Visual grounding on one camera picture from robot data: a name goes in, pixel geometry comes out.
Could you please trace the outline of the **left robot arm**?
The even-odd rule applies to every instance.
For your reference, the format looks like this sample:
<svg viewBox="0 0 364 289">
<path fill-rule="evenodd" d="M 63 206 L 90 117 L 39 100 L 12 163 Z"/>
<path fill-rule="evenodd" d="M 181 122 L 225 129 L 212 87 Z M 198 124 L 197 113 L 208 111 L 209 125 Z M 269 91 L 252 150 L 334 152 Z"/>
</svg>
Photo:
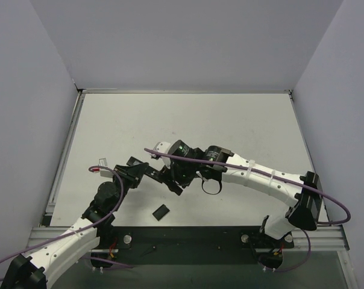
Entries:
<svg viewBox="0 0 364 289">
<path fill-rule="evenodd" d="M 1 288 L 51 288 L 82 256 L 96 247 L 107 247 L 113 239 L 114 212 L 132 188 L 138 187 L 148 163 L 133 166 L 91 166 L 89 171 L 108 171 L 90 205 L 63 234 L 12 254 Z"/>
</svg>

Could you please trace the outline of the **black battery cover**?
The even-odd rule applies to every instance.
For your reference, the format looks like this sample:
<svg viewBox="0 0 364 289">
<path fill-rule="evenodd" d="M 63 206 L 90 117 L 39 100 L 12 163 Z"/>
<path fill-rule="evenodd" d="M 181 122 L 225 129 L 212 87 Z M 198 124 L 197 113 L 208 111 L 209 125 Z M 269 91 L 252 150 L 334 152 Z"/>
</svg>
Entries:
<svg viewBox="0 0 364 289">
<path fill-rule="evenodd" d="M 166 216 L 168 213 L 170 212 L 170 209 L 165 205 L 161 205 L 159 206 L 153 213 L 152 215 L 154 216 L 154 218 L 157 221 L 161 221 L 162 218 L 164 218 L 164 216 Z"/>
</svg>

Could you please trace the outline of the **black remote control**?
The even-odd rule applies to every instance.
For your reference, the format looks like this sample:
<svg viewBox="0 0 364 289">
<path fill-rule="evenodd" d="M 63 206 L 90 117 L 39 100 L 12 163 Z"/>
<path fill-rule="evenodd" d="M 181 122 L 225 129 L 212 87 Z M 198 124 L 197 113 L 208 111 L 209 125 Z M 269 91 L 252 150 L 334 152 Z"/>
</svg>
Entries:
<svg viewBox="0 0 364 289">
<path fill-rule="evenodd" d="M 162 172 L 158 170 L 149 169 L 145 172 L 145 175 L 161 184 L 165 182 Z"/>
</svg>

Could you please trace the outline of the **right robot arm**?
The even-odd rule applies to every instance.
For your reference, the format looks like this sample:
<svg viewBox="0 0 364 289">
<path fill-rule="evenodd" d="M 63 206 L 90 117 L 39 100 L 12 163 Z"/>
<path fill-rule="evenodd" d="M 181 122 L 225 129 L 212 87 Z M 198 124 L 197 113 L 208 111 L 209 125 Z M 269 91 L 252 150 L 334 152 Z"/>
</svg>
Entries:
<svg viewBox="0 0 364 289">
<path fill-rule="evenodd" d="M 317 229 L 322 197 L 316 193 L 317 175 L 284 173 L 247 160 L 229 149 L 209 146 L 192 148 L 182 140 L 159 142 L 150 151 L 153 159 L 162 159 L 171 180 L 185 188 L 196 179 L 236 184 L 272 197 L 283 208 L 267 214 L 260 227 L 273 239 L 285 237 L 293 229 Z"/>
</svg>

